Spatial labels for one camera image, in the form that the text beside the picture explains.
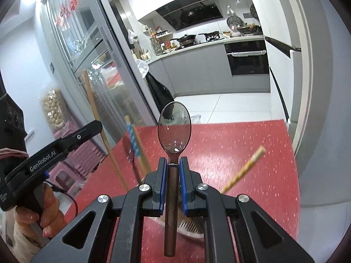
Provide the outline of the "person's left hand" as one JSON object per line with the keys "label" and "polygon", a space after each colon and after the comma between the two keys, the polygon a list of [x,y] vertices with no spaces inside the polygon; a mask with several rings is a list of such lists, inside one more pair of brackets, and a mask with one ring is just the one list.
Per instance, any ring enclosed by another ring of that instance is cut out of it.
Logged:
{"label": "person's left hand", "polygon": [[39,236],[32,229],[31,224],[39,223],[42,228],[43,238],[55,237],[66,225],[64,215],[59,209],[59,200],[54,195],[52,188],[44,184],[43,190],[43,211],[41,215],[26,207],[16,207],[14,218],[19,231],[31,240],[38,239]]}

